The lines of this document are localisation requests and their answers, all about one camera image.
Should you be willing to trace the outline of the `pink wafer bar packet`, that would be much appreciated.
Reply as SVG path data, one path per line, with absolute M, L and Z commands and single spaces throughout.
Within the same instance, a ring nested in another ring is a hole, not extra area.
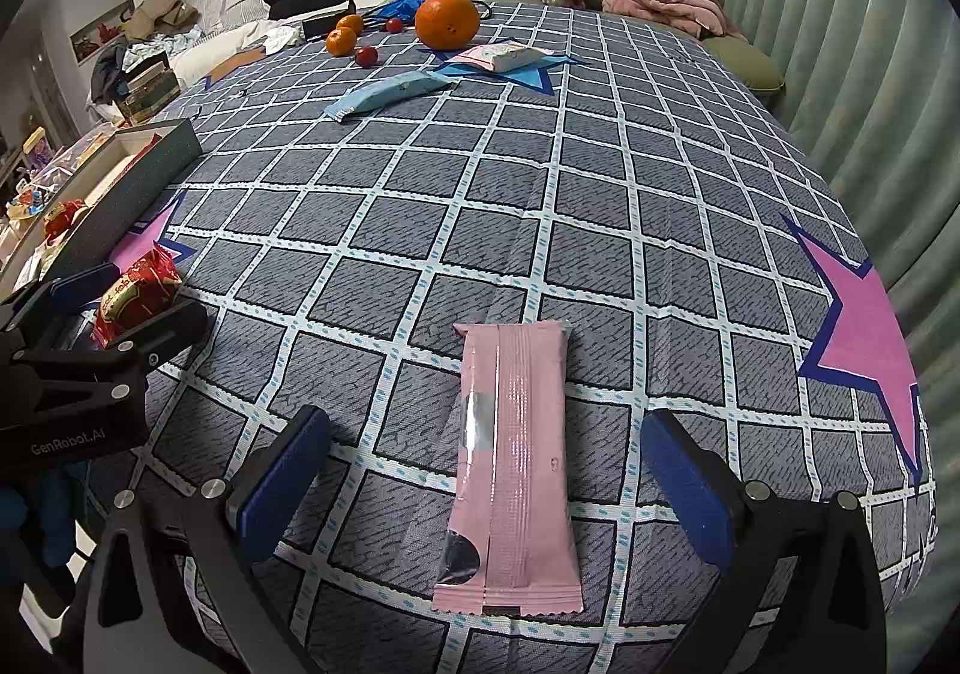
M 584 609 L 568 511 L 559 321 L 459 325 L 462 431 L 431 607 L 523 617 Z

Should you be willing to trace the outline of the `light blue wafer bar packet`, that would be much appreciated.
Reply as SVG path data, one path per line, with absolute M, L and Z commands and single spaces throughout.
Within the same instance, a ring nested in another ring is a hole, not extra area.
M 345 122 L 352 115 L 368 114 L 405 99 L 421 98 L 457 83 L 457 78 L 443 75 L 439 71 L 405 71 L 343 94 L 342 98 L 324 107 L 324 117 L 334 122 Z

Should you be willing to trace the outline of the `red festive snack packet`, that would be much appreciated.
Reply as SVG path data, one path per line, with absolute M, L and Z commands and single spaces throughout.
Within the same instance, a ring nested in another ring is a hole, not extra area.
M 44 243 L 53 245 L 64 234 L 70 231 L 76 216 L 81 215 L 88 207 L 82 198 L 59 201 L 44 218 Z

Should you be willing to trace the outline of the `pile of bagged snacks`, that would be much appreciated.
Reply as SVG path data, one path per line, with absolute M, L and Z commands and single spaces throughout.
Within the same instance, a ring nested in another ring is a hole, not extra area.
M 16 185 L 13 197 L 2 204 L 2 242 L 18 242 L 65 182 L 98 153 L 116 130 L 116 125 L 99 124 L 73 145 L 54 148 L 47 130 L 34 128 L 21 146 L 26 176 Z

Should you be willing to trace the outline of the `green-sided cardboard tray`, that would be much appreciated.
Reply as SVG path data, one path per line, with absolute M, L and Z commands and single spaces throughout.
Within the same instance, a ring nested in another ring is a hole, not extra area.
M 125 232 L 200 153 L 187 119 L 114 131 L 13 248 L 2 266 L 3 296 L 30 282 L 65 278 L 106 261 Z M 67 234 L 46 245 L 44 218 L 59 201 L 75 198 L 82 198 L 88 209 L 76 216 Z

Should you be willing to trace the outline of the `pink star cutout right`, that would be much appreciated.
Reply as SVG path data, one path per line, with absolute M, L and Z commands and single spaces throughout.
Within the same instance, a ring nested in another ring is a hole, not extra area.
M 782 216 L 830 293 L 830 305 L 797 375 L 874 393 L 911 482 L 921 484 L 921 398 L 907 343 L 870 258 L 844 260 L 804 227 Z

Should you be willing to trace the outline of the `brown star cutout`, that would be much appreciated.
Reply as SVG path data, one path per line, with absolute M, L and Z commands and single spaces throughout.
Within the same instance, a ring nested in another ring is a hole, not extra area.
M 235 53 L 235 55 L 231 55 L 231 57 L 215 65 L 203 76 L 203 89 L 210 89 L 221 80 L 224 80 L 226 76 L 231 75 L 233 71 L 260 62 L 260 60 L 265 59 L 265 57 L 267 57 L 267 53 L 265 53 L 263 47 L 254 47 L 253 49 L 243 50 L 242 52 Z

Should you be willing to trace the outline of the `white crumpled tissue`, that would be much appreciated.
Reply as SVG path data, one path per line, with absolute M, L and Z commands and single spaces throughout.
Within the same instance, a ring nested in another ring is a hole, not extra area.
M 304 41 L 304 32 L 299 23 L 292 25 L 272 23 L 263 30 L 260 47 L 265 55 L 274 55 L 286 47 L 299 46 L 302 41 Z

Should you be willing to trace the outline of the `grey checkered tablecloth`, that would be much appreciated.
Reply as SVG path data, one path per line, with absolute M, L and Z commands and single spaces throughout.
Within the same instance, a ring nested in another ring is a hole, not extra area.
M 885 603 L 923 573 L 932 485 L 877 396 L 800 375 L 851 221 L 786 131 L 695 42 L 638 21 L 498 7 L 487 41 L 553 50 L 537 92 L 487 76 L 350 122 L 371 73 L 283 50 L 167 109 L 202 154 L 160 202 L 210 332 L 149 379 L 148 440 L 99 459 L 85 521 L 226 477 L 304 404 L 331 458 L 257 570 L 332 672 L 649 672 L 706 598 L 641 463 L 647 406 L 782 497 L 861 500 Z M 462 432 L 460 326 L 569 332 L 568 495 L 584 606 L 469 619 L 431 605 Z

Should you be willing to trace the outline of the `small mandarin near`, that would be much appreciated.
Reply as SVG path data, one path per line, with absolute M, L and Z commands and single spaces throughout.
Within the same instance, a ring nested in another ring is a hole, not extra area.
M 325 50 L 332 57 L 352 57 L 356 47 L 356 32 L 353 28 L 335 28 L 325 36 Z

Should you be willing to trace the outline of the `black power adapter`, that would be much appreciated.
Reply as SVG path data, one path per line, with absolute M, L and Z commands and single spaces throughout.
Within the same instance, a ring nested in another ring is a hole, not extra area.
M 327 37 L 338 26 L 338 23 L 347 16 L 348 11 L 337 11 L 337 13 L 326 14 L 325 16 L 313 16 L 309 20 L 302 21 L 302 36 L 306 41 L 311 41 L 316 37 Z

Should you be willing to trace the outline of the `cherry tomato near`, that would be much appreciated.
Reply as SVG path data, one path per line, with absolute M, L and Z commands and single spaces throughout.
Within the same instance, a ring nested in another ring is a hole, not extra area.
M 377 50 L 374 47 L 361 47 L 355 53 L 355 64 L 361 68 L 371 68 L 377 64 Z

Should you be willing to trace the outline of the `cherry tomato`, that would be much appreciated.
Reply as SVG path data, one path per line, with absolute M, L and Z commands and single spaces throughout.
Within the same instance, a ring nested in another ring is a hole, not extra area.
M 400 18 L 391 18 L 386 21 L 384 29 L 391 34 L 398 34 L 405 29 L 405 23 Z
M 371 68 L 377 64 L 377 50 L 374 47 L 361 47 L 355 53 L 355 64 L 361 68 Z

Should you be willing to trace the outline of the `small mandarin far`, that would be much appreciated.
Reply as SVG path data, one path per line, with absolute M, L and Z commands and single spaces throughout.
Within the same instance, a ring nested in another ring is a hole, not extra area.
M 349 29 L 353 31 L 356 36 L 361 36 L 364 29 L 363 18 L 361 18 L 359 14 L 347 14 L 347 16 L 342 16 L 342 18 L 337 21 L 335 27 L 337 29 Z

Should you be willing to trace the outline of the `large orange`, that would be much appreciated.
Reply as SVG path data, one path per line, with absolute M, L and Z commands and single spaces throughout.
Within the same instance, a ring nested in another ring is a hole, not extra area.
M 480 13 L 472 0 L 425 0 L 416 10 L 415 34 L 428 49 L 465 49 L 480 29 Z

